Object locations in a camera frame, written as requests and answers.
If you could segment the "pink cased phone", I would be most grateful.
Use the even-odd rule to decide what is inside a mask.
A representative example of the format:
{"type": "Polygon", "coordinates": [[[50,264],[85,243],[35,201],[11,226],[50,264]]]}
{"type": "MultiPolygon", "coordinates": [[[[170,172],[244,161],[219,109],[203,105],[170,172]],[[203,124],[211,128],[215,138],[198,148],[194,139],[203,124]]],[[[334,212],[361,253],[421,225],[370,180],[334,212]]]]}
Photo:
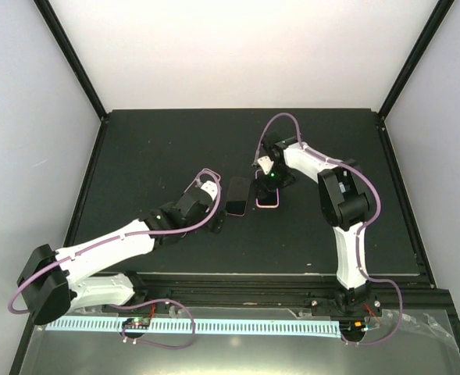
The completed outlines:
{"type": "Polygon", "coordinates": [[[255,206],[258,209],[277,209],[280,205],[280,190],[267,191],[260,183],[259,178],[264,173],[261,169],[255,171],[254,190],[255,206]]]}

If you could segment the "pink phone case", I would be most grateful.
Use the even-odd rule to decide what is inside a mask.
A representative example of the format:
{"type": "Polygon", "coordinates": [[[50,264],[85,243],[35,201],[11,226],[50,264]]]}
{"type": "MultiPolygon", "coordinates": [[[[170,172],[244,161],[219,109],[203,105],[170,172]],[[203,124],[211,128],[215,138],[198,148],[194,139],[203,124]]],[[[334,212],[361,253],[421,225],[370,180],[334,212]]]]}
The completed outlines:
{"type": "Polygon", "coordinates": [[[205,188],[205,191],[215,199],[216,196],[221,193],[220,180],[221,176],[217,172],[208,168],[203,168],[196,174],[195,178],[189,183],[184,191],[187,192],[193,187],[201,188],[204,184],[209,183],[209,187],[205,188]]]}

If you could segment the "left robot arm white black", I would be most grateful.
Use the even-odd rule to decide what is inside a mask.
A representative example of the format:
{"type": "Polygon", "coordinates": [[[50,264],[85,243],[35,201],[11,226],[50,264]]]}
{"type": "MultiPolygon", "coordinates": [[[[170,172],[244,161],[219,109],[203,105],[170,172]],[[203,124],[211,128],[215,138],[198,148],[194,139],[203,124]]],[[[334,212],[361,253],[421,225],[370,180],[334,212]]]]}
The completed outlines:
{"type": "Polygon", "coordinates": [[[203,227],[216,231],[221,199],[217,184],[207,181],[188,188],[177,202],[150,210],[124,227],[80,245],[52,249],[40,245],[32,251],[8,302],[12,314],[27,314],[36,325],[94,305],[125,306],[142,310],[148,294],[125,271],[111,277],[99,272],[180,242],[203,227]]]}

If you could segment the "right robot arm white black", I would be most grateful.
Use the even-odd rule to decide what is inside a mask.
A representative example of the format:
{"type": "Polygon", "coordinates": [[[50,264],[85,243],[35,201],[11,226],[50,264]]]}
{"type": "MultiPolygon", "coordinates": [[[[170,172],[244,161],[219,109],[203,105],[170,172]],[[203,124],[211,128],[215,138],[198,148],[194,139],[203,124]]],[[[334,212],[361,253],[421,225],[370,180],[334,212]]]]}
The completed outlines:
{"type": "Polygon", "coordinates": [[[341,314],[354,314],[369,299],[364,225],[377,213],[357,162],[331,159],[297,137],[282,139],[272,132],[261,137],[254,166],[256,204],[261,208],[277,207],[280,190],[296,182],[295,170],[318,184],[321,212],[333,228],[337,249],[334,303],[341,314]]]}

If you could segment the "black phone pink edge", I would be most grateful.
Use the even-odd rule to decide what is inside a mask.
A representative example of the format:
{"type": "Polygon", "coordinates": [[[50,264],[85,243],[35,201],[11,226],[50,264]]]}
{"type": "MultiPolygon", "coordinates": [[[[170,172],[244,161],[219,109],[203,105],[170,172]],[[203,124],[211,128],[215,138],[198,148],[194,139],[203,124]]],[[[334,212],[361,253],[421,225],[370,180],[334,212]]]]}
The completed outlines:
{"type": "Polygon", "coordinates": [[[226,194],[225,210],[231,216],[243,216],[248,204],[251,181],[246,177],[232,177],[226,194]]]}

